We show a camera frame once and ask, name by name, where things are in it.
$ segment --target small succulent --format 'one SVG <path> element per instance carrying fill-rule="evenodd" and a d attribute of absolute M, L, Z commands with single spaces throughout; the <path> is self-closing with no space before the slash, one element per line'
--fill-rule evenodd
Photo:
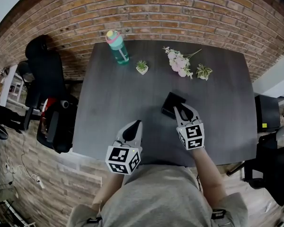
<path fill-rule="evenodd" d="M 140 71 L 144 71 L 147 68 L 146 61 L 138 61 L 136 66 Z"/>
<path fill-rule="evenodd" d="M 209 67 L 206 67 L 202 64 L 199 64 L 199 67 L 197 68 L 196 74 L 198 78 L 205 79 L 206 81 L 208 80 L 208 76 L 210 73 L 212 73 L 212 69 Z"/>

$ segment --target tabletop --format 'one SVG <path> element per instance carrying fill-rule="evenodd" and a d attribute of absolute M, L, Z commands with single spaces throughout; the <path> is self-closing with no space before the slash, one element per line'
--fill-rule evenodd
<path fill-rule="evenodd" d="M 106 43 L 95 45 L 78 105 L 73 152 L 105 160 L 117 132 L 134 120 L 143 122 L 143 158 L 193 166 L 190 151 L 178 138 L 175 120 L 161 107 L 169 92 L 186 99 L 204 123 L 205 148 L 217 165 L 255 158 L 257 117 L 244 55 L 207 45 L 171 41 L 125 41 L 130 61 L 120 66 Z M 192 72 L 210 67 L 207 81 L 182 78 L 169 65 L 163 47 L 191 54 Z M 147 61 L 144 75 L 136 62 Z"/>

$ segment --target wooden floor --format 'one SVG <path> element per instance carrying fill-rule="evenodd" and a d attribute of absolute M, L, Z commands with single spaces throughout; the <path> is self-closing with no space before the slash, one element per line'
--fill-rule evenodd
<path fill-rule="evenodd" d="M 36 140 L 37 123 L 32 122 L 24 135 L 8 130 L 9 138 L 0 142 L 0 179 L 1 183 L 12 180 L 5 174 L 5 162 L 10 158 L 14 167 L 26 165 L 29 174 L 38 174 L 45 186 L 41 189 L 25 174 L 14 174 L 13 185 L 19 198 L 12 203 L 21 216 L 29 223 L 36 222 L 38 227 L 64 227 L 72 207 L 77 204 L 91 204 L 97 190 L 105 181 L 105 164 L 74 153 L 57 154 L 39 144 Z M 223 175 L 227 192 L 241 192 L 248 205 L 250 227 L 272 227 L 282 215 L 282 209 L 275 203 L 266 190 L 254 190 L 241 181 L 241 172 L 232 177 Z"/>

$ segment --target chair leg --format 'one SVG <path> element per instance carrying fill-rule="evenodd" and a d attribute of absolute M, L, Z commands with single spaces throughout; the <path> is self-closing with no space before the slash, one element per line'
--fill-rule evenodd
<path fill-rule="evenodd" d="M 235 174 L 237 171 L 241 170 L 241 169 L 244 167 L 244 165 L 245 165 L 245 162 L 242 163 L 242 164 L 241 164 L 240 166 L 238 166 L 237 168 L 233 169 L 232 171 L 228 171 L 228 172 L 226 173 L 226 175 L 227 175 L 227 176 L 231 176 L 231 175 Z"/>

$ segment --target teal water bottle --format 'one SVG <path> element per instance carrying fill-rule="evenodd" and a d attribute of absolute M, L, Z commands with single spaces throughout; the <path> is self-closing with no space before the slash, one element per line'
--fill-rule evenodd
<path fill-rule="evenodd" d="M 127 64 L 129 57 L 120 33 L 118 31 L 109 30 L 106 34 L 106 42 L 112 49 L 113 55 L 117 62 L 120 65 Z"/>

